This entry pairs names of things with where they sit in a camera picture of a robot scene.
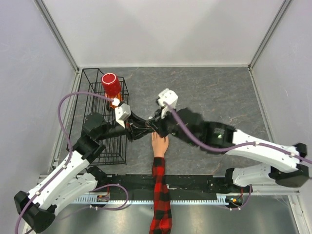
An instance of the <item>red cylinder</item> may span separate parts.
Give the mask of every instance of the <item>red cylinder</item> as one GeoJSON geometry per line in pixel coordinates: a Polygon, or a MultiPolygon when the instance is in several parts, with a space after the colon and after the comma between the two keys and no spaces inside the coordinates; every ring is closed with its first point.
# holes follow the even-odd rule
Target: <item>red cylinder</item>
{"type": "Polygon", "coordinates": [[[121,92],[121,85],[114,73],[106,73],[101,81],[106,95],[115,97],[121,92]]]}

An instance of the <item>floor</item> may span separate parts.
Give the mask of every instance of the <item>floor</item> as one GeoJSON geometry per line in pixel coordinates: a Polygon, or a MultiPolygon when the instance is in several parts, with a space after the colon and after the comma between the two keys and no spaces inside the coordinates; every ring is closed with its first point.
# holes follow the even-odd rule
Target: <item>floor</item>
{"type": "MultiPolygon", "coordinates": [[[[250,135],[268,139],[253,84],[246,67],[103,68],[125,77],[133,112],[148,118],[158,108],[156,97],[169,88],[179,96],[176,108],[190,107],[206,120],[230,124],[250,135]]],[[[86,71],[96,78],[95,71],[86,71]]],[[[83,79],[80,90],[88,90],[83,79]]],[[[72,141],[80,136],[86,96],[78,98],[72,141]]],[[[106,173],[149,174],[153,162],[150,137],[128,143],[127,164],[101,166],[106,173]]],[[[60,159],[66,156],[63,144],[60,159]]],[[[224,175],[227,168],[248,167],[258,162],[226,155],[211,155],[170,136],[166,154],[167,174],[224,175]]]]}
{"type": "MultiPolygon", "coordinates": [[[[172,205],[171,234],[299,234],[287,196],[252,196],[241,211],[213,205],[172,205]]],[[[120,211],[83,210],[69,205],[44,234],[146,234],[153,218],[151,205],[131,205],[120,211]]]]}

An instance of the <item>black wire basket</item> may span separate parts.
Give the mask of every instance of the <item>black wire basket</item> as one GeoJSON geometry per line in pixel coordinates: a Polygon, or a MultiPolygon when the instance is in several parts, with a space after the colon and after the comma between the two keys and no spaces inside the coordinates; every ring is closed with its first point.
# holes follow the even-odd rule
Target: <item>black wire basket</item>
{"type": "MultiPolygon", "coordinates": [[[[104,95],[104,88],[101,83],[101,77],[104,75],[99,68],[86,68],[81,71],[81,78],[79,83],[79,91],[88,91],[90,93],[104,95]]],[[[129,92],[125,82],[124,77],[118,77],[121,85],[121,98],[128,104],[129,101],[129,92]]],[[[69,137],[71,137],[73,124],[76,119],[82,119],[81,116],[76,117],[76,109],[78,104],[78,98],[76,98],[74,113],[72,116],[72,121],[70,125],[69,137]]],[[[86,117],[94,112],[102,114],[107,122],[112,122],[115,120],[115,111],[110,108],[110,104],[98,97],[86,96],[84,104],[84,114],[83,121],[80,127],[85,123],[86,117]]],[[[110,139],[102,140],[101,142],[106,146],[104,151],[96,158],[90,165],[113,165],[113,164],[125,164],[127,159],[127,137],[125,135],[113,137],[110,139]]]]}

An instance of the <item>red and black plaid shirt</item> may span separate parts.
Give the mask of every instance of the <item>red and black plaid shirt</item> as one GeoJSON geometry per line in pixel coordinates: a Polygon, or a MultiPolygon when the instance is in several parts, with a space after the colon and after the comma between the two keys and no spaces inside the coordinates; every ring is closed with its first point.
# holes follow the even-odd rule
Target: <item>red and black plaid shirt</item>
{"type": "Polygon", "coordinates": [[[150,234],[169,234],[172,227],[170,198],[165,176],[165,159],[155,157],[153,163],[154,188],[154,217],[150,234]]]}

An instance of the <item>marble surface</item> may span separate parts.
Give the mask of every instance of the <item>marble surface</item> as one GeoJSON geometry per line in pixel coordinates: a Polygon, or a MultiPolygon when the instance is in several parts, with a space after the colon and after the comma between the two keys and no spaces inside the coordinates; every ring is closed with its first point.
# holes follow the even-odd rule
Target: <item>marble surface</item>
{"type": "MultiPolygon", "coordinates": [[[[164,67],[164,68],[103,68],[125,77],[129,90],[129,104],[142,118],[153,115],[157,109],[155,99],[165,88],[179,96],[176,108],[190,107],[201,113],[204,119],[230,124],[250,135],[268,139],[254,88],[247,68],[244,67],[164,67]]],[[[95,70],[86,70],[94,82],[95,70]]],[[[82,91],[88,91],[89,83],[82,79],[82,91]]],[[[81,131],[87,96],[78,98],[72,141],[81,131]]],[[[170,136],[166,158],[167,174],[223,175],[230,167],[248,167],[259,162],[239,156],[211,155],[170,136]]],[[[63,144],[60,158],[66,155],[63,144]]],[[[150,136],[128,143],[127,164],[106,165],[100,168],[106,173],[149,174],[153,163],[150,136]]]]}

